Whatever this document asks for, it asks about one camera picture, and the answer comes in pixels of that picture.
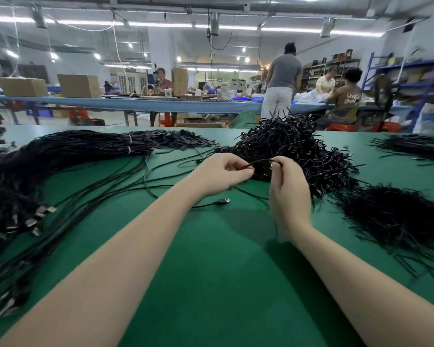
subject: red stool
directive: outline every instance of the red stool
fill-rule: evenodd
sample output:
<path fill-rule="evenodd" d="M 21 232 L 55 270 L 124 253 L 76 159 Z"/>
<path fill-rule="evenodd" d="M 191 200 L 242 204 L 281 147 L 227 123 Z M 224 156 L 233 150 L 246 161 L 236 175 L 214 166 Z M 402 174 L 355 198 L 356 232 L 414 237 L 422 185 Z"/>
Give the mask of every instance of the red stool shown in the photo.
<path fill-rule="evenodd" d="M 380 127 L 380 124 L 380 122 L 377 122 L 374 125 L 372 132 L 376 133 Z M 381 131 L 385 131 L 386 133 L 400 133 L 402 131 L 402 126 L 399 123 L 385 122 L 381 128 Z"/>
<path fill-rule="evenodd" d="M 170 112 L 164 113 L 164 119 L 161 119 L 161 114 L 158 114 L 159 116 L 159 126 L 164 125 L 165 127 L 171 127 L 172 126 L 172 117 L 170 115 Z"/>
<path fill-rule="evenodd" d="M 326 131 L 355 131 L 355 124 L 330 124 Z"/>

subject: red shirt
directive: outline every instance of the red shirt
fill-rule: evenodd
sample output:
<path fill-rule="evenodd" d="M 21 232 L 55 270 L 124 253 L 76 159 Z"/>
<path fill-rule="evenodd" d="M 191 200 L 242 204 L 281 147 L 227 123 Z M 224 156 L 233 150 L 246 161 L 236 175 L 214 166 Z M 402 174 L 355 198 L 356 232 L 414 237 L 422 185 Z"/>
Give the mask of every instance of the red shirt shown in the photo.
<path fill-rule="evenodd" d="M 162 83 L 161 83 L 161 89 L 165 90 L 165 89 L 173 89 L 174 88 L 174 83 L 170 80 L 167 79 L 163 79 Z"/>

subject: white pants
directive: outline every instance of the white pants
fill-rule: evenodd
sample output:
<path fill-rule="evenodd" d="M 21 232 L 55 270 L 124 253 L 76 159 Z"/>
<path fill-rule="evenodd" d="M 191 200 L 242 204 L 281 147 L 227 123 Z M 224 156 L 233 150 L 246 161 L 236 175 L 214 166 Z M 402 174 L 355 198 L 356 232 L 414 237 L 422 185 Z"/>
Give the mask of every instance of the white pants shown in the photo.
<path fill-rule="evenodd" d="M 269 87 L 265 93 L 260 118 L 284 118 L 289 114 L 292 100 L 292 88 Z"/>

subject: gray t-shirt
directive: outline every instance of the gray t-shirt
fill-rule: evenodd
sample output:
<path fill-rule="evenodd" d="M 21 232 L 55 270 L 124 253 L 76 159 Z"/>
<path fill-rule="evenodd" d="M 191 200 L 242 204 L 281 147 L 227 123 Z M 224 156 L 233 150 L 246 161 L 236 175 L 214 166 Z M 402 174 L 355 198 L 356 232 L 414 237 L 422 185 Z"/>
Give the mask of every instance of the gray t-shirt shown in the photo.
<path fill-rule="evenodd" d="M 294 81 L 303 72 L 302 63 L 293 54 L 282 54 L 272 62 L 272 79 L 268 87 L 294 87 Z"/>

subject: hand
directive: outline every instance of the hand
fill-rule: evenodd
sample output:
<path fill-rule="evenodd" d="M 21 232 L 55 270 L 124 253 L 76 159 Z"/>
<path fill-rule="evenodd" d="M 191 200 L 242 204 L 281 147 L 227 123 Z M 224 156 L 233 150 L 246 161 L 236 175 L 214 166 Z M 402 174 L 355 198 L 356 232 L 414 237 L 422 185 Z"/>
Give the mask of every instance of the hand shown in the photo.
<path fill-rule="evenodd" d="M 254 174 L 249 163 L 231 153 L 216 153 L 206 158 L 183 183 L 195 190 L 199 198 L 216 195 L 229 187 L 248 180 Z"/>
<path fill-rule="evenodd" d="M 270 184 L 270 210 L 276 222 L 290 235 L 299 228 L 312 226 L 309 184 L 299 164 L 291 158 L 273 157 Z"/>

